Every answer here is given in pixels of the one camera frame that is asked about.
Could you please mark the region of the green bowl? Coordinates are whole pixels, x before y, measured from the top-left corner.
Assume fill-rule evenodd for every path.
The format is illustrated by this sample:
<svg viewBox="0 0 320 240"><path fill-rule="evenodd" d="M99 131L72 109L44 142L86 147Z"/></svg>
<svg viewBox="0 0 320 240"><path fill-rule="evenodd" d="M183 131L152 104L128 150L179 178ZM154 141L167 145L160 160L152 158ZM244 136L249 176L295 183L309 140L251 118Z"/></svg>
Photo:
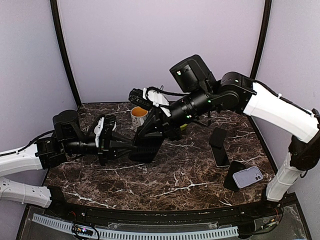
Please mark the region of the green bowl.
<svg viewBox="0 0 320 240"><path fill-rule="evenodd" d="M184 130L187 128L187 126L188 126L187 124L181 125L181 126L180 126L180 130L181 130L181 131L184 131Z"/></svg>

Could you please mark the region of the white-edged smartphone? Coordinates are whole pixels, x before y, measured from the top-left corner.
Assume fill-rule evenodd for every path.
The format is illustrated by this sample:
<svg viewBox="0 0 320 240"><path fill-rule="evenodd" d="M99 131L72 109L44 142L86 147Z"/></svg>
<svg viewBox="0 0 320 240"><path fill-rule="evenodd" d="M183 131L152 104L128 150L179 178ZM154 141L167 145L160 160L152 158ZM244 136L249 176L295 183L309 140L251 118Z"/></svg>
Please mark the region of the white-edged smartphone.
<svg viewBox="0 0 320 240"><path fill-rule="evenodd" d="M225 148L211 146L211 152L217 168L224 168L230 166L230 161L227 156Z"/></svg>

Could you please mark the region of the left black frame post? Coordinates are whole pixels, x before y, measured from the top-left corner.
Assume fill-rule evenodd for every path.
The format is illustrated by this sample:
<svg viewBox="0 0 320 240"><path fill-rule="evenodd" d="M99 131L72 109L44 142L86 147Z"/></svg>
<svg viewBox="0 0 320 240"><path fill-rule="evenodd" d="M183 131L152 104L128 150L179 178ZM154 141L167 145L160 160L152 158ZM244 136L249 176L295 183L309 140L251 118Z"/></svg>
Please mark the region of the left black frame post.
<svg viewBox="0 0 320 240"><path fill-rule="evenodd" d="M63 34L63 28L61 24L61 18L59 13L59 7L58 7L58 1L57 0L50 0L50 8L51 8L51 15L53 19L53 25L55 29L55 34L57 38L57 43L60 51L60 56L62 59L63 67L66 73L66 77L68 80L68 84L73 96L73 99L75 101L75 104L77 108L79 108L82 105L82 101L80 98L79 91L76 86L76 81L72 72L69 56L67 53L67 47L65 44L64 34Z"/></svg>

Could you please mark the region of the black phone on table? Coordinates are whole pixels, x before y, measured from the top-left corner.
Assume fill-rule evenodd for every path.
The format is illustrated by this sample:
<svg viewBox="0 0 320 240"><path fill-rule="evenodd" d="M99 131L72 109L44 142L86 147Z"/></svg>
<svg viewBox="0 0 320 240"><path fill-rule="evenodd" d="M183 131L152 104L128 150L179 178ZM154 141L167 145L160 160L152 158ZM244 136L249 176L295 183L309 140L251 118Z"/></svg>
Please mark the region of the black phone on table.
<svg viewBox="0 0 320 240"><path fill-rule="evenodd" d="M213 131L212 134L209 138L209 144L213 147L213 148L218 148L221 149L224 145L224 141L225 141L225 137L227 135L227 131L216 127Z"/></svg>

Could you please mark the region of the black frame post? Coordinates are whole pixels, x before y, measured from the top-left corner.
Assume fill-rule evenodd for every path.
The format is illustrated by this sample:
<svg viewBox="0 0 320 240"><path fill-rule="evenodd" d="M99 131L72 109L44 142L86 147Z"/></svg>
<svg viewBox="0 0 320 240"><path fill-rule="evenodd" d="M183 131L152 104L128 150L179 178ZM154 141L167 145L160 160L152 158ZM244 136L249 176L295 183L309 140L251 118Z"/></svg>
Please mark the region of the black frame post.
<svg viewBox="0 0 320 240"><path fill-rule="evenodd" d="M250 77L255 79L258 74L259 66L262 59L262 54L267 38L267 31L271 16L271 9L272 9L272 0L265 0L264 1L264 8L263 8L263 14L262 14L262 20L261 20L261 26L260 26L260 32L257 42L257 47L253 59L253 64L250 72Z"/></svg>
<svg viewBox="0 0 320 240"><path fill-rule="evenodd" d="M60 51L60 56L62 59L63 67L66 73L66 77L68 80L68 84L73 96L73 99L75 101L75 104L77 108L79 108L82 105L82 101L80 98L79 91L76 86L76 81L72 72L69 56L67 53L67 47L65 44L64 34L63 34L63 28L61 24L61 18L59 13L59 7L58 7L58 1L57 0L50 0L50 8L51 8L51 15L53 19L53 25L55 29L55 34L57 38L57 43Z"/></svg>

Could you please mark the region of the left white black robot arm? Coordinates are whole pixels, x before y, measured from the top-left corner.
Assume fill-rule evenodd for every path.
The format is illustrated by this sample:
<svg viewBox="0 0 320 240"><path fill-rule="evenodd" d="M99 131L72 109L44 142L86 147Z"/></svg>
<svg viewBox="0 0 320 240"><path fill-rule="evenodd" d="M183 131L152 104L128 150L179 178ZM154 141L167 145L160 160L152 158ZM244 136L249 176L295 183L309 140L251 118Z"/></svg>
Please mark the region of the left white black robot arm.
<svg viewBox="0 0 320 240"><path fill-rule="evenodd" d="M47 131L26 146L0 154L0 198L22 204L51 208L60 218L67 218L70 206L58 187L34 186L7 179L11 174L55 168L72 155L94 155L103 166L136 147L132 141L116 132L113 115L99 115L87 132L80 128L75 110L64 110L52 119L54 129Z"/></svg>

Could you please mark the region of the white mug orange inside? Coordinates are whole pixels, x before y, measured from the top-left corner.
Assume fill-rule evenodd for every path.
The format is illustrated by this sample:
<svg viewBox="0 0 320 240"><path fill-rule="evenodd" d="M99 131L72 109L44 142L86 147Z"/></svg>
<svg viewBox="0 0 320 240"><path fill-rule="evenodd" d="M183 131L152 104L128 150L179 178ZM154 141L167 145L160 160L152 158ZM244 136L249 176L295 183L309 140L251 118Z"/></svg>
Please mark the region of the white mug orange inside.
<svg viewBox="0 0 320 240"><path fill-rule="evenodd" d="M140 126L142 126L147 119L149 111L142 107L136 106L130 111L133 130L136 132Z"/></svg>

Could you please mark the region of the black phone case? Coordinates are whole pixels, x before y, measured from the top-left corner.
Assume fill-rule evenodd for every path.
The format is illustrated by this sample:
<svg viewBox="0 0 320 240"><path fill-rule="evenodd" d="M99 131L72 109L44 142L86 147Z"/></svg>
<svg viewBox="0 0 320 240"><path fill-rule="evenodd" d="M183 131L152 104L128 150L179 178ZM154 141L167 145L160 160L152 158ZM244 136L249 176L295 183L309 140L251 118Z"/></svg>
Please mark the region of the black phone case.
<svg viewBox="0 0 320 240"><path fill-rule="evenodd" d="M136 136L133 142L136 148L129 153L128 159L139 163L151 163L156 157L163 141L164 138L162 136Z"/></svg>

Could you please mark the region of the black phone under lavender case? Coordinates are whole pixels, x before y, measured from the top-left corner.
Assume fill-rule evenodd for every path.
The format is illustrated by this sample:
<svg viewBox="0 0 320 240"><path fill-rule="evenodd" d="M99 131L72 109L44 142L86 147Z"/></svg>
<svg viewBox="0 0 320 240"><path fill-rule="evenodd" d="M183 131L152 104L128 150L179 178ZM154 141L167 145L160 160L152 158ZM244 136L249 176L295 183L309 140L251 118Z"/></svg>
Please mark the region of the black phone under lavender case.
<svg viewBox="0 0 320 240"><path fill-rule="evenodd" d="M232 161L230 163L227 175L224 179L223 187L233 192L238 192L240 188L233 179L233 174L246 169L246 166L239 161Z"/></svg>

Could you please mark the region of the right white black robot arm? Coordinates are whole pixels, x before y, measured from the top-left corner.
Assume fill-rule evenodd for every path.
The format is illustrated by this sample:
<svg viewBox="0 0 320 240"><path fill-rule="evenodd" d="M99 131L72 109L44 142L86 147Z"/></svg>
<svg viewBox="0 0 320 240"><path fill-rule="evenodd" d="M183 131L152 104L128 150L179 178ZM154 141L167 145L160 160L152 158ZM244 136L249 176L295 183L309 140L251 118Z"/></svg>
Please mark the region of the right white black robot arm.
<svg viewBox="0 0 320 240"><path fill-rule="evenodd" d="M292 135L286 158L267 185L265 198L255 213L266 217L298 177L314 168L320 159L320 114L302 108L264 83L231 71L216 80L203 59L195 54L173 67L170 73L181 88L179 99L167 100L168 92L156 87L133 89L129 100L148 110L148 116L133 139L135 159L151 162L165 139L181 138L181 126L201 115L230 110L256 117Z"/></svg>

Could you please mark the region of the right black frame post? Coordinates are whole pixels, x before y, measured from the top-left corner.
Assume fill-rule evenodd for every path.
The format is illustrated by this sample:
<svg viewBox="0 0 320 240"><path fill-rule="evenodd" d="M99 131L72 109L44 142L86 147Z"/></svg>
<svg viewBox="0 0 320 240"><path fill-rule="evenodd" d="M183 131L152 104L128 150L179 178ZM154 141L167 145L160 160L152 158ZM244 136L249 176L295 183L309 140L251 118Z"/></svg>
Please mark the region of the right black frame post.
<svg viewBox="0 0 320 240"><path fill-rule="evenodd" d="M253 59L253 64L250 72L250 77L255 79L258 74L259 66L262 59L262 54L267 38L267 31L271 16L271 9L272 9L272 0L265 0L264 1L264 8L263 8L263 14L262 14L262 20L261 20L261 26L260 26L260 32L257 42L257 47Z"/></svg>

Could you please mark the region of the small circuit board with leds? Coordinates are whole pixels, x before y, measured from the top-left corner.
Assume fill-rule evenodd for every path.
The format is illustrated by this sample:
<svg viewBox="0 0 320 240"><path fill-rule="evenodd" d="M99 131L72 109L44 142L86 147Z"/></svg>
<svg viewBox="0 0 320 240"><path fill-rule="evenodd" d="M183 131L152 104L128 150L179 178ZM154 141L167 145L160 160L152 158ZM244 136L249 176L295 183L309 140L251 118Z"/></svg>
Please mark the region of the small circuit board with leds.
<svg viewBox="0 0 320 240"><path fill-rule="evenodd" d="M71 226L71 232L76 236L86 236L91 237L94 234L94 231L81 225L73 224Z"/></svg>

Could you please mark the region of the black front table rail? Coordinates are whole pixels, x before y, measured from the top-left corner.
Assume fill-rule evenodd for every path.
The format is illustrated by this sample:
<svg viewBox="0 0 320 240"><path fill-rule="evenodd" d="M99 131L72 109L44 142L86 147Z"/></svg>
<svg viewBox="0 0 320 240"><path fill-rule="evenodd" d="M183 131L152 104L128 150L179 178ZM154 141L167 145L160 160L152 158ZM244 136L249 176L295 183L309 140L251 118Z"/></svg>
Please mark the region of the black front table rail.
<svg viewBox="0 0 320 240"><path fill-rule="evenodd" d="M254 202L236 206L201 210L140 211L58 203L44 210L46 214L78 223L107 226L111 223L142 225L183 225L218 223L219 225L250 225L255 220L272 217L281 219L281 203Z"/></svg>

